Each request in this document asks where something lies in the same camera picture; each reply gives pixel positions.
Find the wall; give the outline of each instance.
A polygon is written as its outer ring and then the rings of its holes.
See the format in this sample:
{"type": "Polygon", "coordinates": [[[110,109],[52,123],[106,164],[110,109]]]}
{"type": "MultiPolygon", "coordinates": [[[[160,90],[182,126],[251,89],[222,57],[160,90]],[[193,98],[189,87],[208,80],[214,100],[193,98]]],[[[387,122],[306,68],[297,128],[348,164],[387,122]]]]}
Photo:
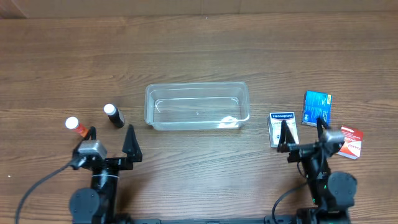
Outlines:
{"type": "Polygon", "coordinates": [[[398,11],[398,0],[0,0],[5,18],[398,11]]]}

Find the bottle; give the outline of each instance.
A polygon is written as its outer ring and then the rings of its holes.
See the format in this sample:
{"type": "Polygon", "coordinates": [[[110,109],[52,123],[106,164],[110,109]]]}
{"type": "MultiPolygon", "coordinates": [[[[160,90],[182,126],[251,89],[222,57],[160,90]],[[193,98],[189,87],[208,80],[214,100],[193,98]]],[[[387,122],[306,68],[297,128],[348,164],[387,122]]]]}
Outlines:
{"type": "Polygon", "coordinates": [[[65,121],[65,126],[68,129],[74,130],[79,133],[83,138],[88,134],[88,129],[84,127],[84,125],[79,123],[79,120],[76,117],[70,117],[65,121]]]}
{"type": "Polygon", "coordinates": [[[104,112],[108,115],[109,119],[116,127],[121,128],[124,126],[124,116],[122,111],[117,109],[117,107],[108,103],[104,106],[104,112]]]}

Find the white bottle cap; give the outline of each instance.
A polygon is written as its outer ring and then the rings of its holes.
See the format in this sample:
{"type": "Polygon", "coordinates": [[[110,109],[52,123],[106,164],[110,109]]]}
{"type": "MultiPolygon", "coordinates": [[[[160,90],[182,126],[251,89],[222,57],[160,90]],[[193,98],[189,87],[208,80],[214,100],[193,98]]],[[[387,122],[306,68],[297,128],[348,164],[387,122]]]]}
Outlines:
{"type": "Polygon", "coordinates": [[[113,106],[112,104],[108,103],[107,105],[104,106],[104,112],[107,115],[114,115],[116,113],[116,107],[113,106]]]}
{"type": "Polygon", "coordinates": [[[70,117],[65,121],[65,126],[68,129],[75,129],[79,126],[79,120],[76,117],[70,117]]]}

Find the dark blue label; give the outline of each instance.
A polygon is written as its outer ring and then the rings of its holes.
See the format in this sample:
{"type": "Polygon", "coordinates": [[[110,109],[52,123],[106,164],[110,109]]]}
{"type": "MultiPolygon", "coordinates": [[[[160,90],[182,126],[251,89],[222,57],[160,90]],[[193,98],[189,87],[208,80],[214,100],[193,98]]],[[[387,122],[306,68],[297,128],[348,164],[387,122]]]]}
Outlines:
{"type": "Polygon", "coordinates": [[[271,118],[274,118],[274,119],[290,119],[293,117],[294,117],[293,113],[271,114],[271,118]]]}

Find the blue box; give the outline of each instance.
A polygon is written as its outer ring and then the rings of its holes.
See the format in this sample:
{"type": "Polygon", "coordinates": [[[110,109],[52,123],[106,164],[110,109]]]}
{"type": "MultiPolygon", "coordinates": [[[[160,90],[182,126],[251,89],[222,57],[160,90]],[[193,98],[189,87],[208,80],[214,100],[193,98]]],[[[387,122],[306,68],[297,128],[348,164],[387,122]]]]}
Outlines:
{"type": "Polygon", "coordinates": [[[317,126],[317,118],[321,117],[327,124],[330,123],[332,96],[308,90],[304,96],[302,124],[317,126]]]}

